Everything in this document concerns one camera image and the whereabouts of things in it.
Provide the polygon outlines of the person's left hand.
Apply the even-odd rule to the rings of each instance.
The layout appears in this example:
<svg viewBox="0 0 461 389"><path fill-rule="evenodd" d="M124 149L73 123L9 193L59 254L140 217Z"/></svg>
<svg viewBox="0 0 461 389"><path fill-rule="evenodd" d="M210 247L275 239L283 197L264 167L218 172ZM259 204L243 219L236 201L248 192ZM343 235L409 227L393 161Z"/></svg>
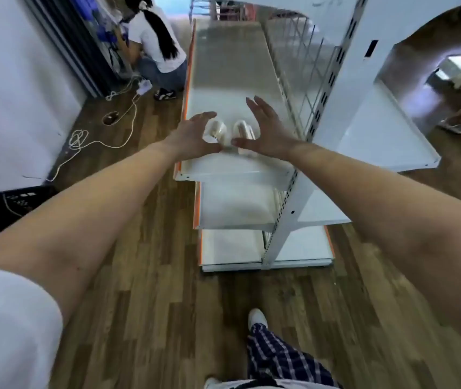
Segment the person's left hand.
<svg viewBox="0 0 461 389"><path fill-rule="evenodd" d="M202 139L202 134L207 122L216 116L217 113L214 111L196 114L190 119L181 121L177 128L163 140L163 144L175 162L205 156L201 152L201 144L206 143Z"/></svg>

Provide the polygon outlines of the person's right hand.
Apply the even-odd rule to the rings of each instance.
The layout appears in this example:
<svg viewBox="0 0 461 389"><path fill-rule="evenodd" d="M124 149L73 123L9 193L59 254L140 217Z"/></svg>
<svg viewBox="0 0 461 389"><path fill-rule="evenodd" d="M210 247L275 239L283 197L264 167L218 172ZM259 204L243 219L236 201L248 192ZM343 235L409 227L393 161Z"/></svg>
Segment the person's right hand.
<svg viewBox="0 0 461 389"><path fill-rule="evenodd" d="M260 128L260 137L256 139L257 153L283 161L292 161L296 149L305 144L294 137L281 123L273 108L259 96L247 97L246 103L252 111Z"/></svg>

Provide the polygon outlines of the blue hanging items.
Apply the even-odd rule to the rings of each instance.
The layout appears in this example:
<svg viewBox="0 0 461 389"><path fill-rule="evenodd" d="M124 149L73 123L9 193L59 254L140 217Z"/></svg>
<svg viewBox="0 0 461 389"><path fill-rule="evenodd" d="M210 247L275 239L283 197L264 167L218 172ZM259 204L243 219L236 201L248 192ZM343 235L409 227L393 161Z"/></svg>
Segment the blue hanging items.
<svg viewBox="0 0 461 389"><path fill-rule="evenodd" d="M72 2L100 42L117 44L113 29L122 22L123 14L114 0L72 0Z"/></svg>

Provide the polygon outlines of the white metal shelf unit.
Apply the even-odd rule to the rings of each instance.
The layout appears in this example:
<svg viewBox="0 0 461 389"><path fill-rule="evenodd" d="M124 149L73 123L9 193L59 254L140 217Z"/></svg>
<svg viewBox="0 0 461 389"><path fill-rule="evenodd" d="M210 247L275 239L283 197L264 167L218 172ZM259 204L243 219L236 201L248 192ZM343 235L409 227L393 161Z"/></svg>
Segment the white metal shelf unit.
<svg viewBox="0 0 461 389"><path fill-rule="evenodd" d="M354 0L346 27L275 11L260 23L195 19L183 118L217 112L225 148L175 166L195 182L193 228L203 273L323 267L328 227L350 219L293 165L231 147L245 99L262 97L294 137L393 172L433 169L440 155L378 78L409 0Z"/></svg>

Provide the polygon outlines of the person's right forearm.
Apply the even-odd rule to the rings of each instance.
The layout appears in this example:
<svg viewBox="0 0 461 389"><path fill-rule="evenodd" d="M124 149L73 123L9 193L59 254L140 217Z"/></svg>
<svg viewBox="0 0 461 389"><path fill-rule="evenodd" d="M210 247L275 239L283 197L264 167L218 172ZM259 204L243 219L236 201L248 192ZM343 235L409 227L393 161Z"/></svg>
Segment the person's right forearm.
<svg viewBox="0 0 461 389"><path fill-rule="evenodd" d="M452 234L455 199L427 185L311 143L286 158L369 237L416 288L456 278Z"/></svg>

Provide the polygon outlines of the person's left forearm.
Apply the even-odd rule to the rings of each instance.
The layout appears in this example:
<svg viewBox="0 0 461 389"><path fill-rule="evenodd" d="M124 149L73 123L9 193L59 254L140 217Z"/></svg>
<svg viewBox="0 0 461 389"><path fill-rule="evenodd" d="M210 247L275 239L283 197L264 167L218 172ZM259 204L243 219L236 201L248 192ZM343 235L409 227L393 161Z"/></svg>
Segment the person's left forearm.
<svg viewBox="0 0 461 389"><path fill-rule="evenodd" d="M9 243L24 257L64 259L77 271L90 270L179 154L163 140L85 178L10 227Z"/></svg>

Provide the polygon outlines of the blue plaid trousers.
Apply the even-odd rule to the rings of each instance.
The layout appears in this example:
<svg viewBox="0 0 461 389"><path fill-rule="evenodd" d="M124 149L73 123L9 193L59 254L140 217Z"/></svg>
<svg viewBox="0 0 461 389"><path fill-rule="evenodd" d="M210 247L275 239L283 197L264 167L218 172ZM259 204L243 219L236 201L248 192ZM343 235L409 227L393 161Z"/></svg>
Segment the blue plaid trousers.
<svg viewBox="0 0 461 389"><path fill-rule="evenodd" d="M247 360L249 379L292 380L344 389L316 358L292 347L261 323L250 327Z"/></svg>

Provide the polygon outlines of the white paper cup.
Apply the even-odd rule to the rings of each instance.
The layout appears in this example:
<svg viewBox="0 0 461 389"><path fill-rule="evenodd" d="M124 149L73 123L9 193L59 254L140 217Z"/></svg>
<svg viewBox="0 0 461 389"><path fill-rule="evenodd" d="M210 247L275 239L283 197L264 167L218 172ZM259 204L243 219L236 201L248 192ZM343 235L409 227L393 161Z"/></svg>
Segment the white paper cup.
<svg viewBox="0 0 461 389"><path fill-rule="evenodd" d="M221 146L225 144L227 133L226 125L218 119L210 119L202 134L202 139L207 143L218 143Z"/></svg>
<svg viewBox="0 0 461 389"><path fill-rule="evenodd" d="M247 140L256 140L260 137L260 129L257 126L248 124L245 120L238 120L233 126L232 138L243 138Z"/></svg>

